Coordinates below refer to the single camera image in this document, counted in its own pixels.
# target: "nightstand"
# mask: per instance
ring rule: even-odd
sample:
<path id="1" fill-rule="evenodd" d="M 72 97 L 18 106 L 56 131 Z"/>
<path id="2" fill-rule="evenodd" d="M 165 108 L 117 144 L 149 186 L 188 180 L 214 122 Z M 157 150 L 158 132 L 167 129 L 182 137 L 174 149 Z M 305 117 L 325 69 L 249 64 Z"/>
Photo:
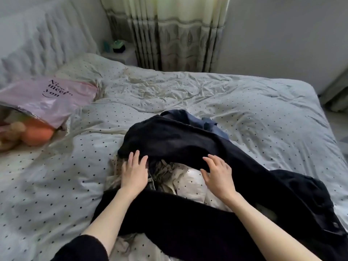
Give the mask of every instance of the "nightstand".
<path id="1" fill-rule="evenodd" d="M 128 66 L 138 66 L 136 59 L 135 47 L 132 43 L 124 41 L 126 50 L 122 53 L 103 52 L 102 57 L 110 59 L 112 61 L 118 61 Z"/>

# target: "blue fabric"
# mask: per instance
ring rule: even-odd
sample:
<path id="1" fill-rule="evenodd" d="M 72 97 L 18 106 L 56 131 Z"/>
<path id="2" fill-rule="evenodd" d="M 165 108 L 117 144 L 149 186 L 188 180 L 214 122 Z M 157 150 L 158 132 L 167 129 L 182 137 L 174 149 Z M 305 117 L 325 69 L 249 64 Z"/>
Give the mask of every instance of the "blue fabric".
<path id="1" fill-rule="evenodd" d="M 207 130 L 229 140 L 228 135 L 224 133 L 219 127 L 217 127 L 218 123 L 216 123 L 210 118 L 203 117 L 202 120 L 200 120 L 199 118 L 194 117 L 192 114 L 188 113 L 186 110 L 183 109 L 165 111 L 161 113 L 161 116 L 179 121 L 181 123 L 185 123 L 187 125 Z"/>

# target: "wrinkled sheet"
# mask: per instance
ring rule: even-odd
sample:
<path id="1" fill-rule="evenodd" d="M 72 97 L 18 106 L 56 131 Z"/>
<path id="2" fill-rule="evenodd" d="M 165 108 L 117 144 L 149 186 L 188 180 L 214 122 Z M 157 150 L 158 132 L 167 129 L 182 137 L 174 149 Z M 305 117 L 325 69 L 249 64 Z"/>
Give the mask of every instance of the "wrinkled sheet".
<path id="1" fill-rule="evenodd" d="M 77 58 L 56 75 L 95 83 L 98 99 L 72 114 L 63 136 L 42 150 L 2 155 L 1 260 L 49 260 L 78 236 L 89 225 L 107 177 L 114 174 L 115 153 L 129 127 L 168 109 L 186 109 L 196 117 L 215 120 L 233 144 L 267 169 L 322 180 L 348 228 L 347 165 L 309 84 L 164 73 L 95 54 Z M 198 171 L 181 171 L 175 178 L 178 195 L 226 210 L 207 191 Z M 111 259 L 175 260 L 145 235 L 119 238 Z"/>

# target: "floor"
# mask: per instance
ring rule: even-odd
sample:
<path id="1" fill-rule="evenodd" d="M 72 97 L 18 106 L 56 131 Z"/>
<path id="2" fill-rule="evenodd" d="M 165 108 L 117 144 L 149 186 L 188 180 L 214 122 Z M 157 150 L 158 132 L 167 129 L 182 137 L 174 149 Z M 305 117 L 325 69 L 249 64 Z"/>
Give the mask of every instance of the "floor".
<path id="1" fill-rule="evenodd" d="M 334 113 L 325 110 L 333 134 L 348 162 L 348 113 Z"/>

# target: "forearm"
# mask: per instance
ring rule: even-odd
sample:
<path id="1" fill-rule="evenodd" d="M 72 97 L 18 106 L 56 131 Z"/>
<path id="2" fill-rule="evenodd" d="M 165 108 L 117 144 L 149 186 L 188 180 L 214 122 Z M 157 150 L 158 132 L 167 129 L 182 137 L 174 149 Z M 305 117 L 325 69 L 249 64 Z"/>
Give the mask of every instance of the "forearm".
<path id="1" fill-rule="evenodd" d="M 267 261 L 320 261 L 306 247 L 251 206 L 239 193 L 225 204 L 237 215 Z"/>
<path id="2" fill-rule="evenodd" d="M 105 247 L 108 256 L 111 254 L 122 221 L 133 199 L 127 190 L 120 188 L 105 210 L 82 233 L 97 238 Z"/>

